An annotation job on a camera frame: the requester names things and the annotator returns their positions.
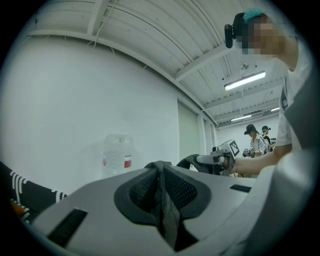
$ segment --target ceiling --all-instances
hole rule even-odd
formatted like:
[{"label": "ceiling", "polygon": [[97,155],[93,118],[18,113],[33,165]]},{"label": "ceiling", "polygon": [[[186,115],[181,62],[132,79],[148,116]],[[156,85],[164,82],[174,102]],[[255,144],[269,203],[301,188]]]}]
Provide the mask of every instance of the ceiling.
[{"label": "ceiling", "polygon": [[[51,0],[26,33],[81,38],[131,55],[184,91],[221,128],[246,114],[274,115],[287,75],[278,60],[226,48],[225,24],[250,7],[288,24],[262,0]],[[241,70],[242,64],[248,68]],[[225,91],[224,85],[260,71],[265,78]]]}]

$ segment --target baseball cap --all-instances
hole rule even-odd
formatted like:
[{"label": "baseball cap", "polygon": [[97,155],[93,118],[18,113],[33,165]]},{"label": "baseball cap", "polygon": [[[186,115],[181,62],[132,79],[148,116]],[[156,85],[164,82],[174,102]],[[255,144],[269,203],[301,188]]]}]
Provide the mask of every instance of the baseball cap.
[{"label": "baseball cap", "polygon": [[247,125],[246,131],[244,132],[244,135],[247,135],[247,134],[251,133],[252,131],[256,131],[256,127],[251,123],[251,124]]},{"label": "baseball cap", "polygon": [[271,128],[265,125],[265,126],[262,127],[262,131],[266,131],[266,130],[269,130],[269,131],[270,131]]}]

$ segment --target window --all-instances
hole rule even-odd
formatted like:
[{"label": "window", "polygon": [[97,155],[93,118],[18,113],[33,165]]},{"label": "window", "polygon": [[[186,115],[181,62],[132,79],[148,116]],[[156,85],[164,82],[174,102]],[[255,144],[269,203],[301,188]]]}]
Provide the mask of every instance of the window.
[{"label": "window", "polygon": [[198,116],[178,102],[180,160],[200,152]]}]

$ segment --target plastic water bottle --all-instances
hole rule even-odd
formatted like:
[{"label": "plastic water bottle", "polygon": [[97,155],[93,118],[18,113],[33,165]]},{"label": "plastic water bottle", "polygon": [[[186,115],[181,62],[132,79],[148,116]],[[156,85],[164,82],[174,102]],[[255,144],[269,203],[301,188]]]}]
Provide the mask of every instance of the plastic water bottle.
[{"label": "plastic water bottle", "polygon": [[134,141],[129,135],[109,134],[104,139],[102,177],[108,178],[131,170]]}]

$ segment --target man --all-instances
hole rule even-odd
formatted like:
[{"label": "man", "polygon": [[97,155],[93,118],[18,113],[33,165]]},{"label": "man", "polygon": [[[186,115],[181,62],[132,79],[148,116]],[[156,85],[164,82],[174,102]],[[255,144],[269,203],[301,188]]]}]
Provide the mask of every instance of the man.
[{"label": "man", "polygon": [[272,152],[272,151],[273,151],[273,147],[274,147],[276,144],[275,144],[275,143],[271,144],[271,140],[270,140],[270,138],[269,138],[269,136],[268,136],[270,130],[271,130],[270,127],[268,127],[268,126],[266,126],[266,125],[263,126],[263,127],[262,127],[262,137],[269,142],[270,152]]},{"label": "man", "polygon": [[253,124],[249,124],[246,127],[244,135],[249,135],[251,137],[250,147],[254,149],[253,155],[251,157],[258,158],[265,154],[265,141],[262,136],[258,133]]},{"label": "man", "polygon": [[254,51],[254,54],[267,55],[283,62],[288,68],[279,103],[279,127],[276,147],[268,154],[257,158],[237,158],[230,173],[258,175],[267,166],[278,161],[293,148],[299,148],[297,137],[285,118],[285,110],[293,103],[295,95],[308,79],[312,68],[312,57],[301,39],[285,36],[272,20],[262,11],[254,9],[235,16],[233,26],[242,29],[242,47]]}]

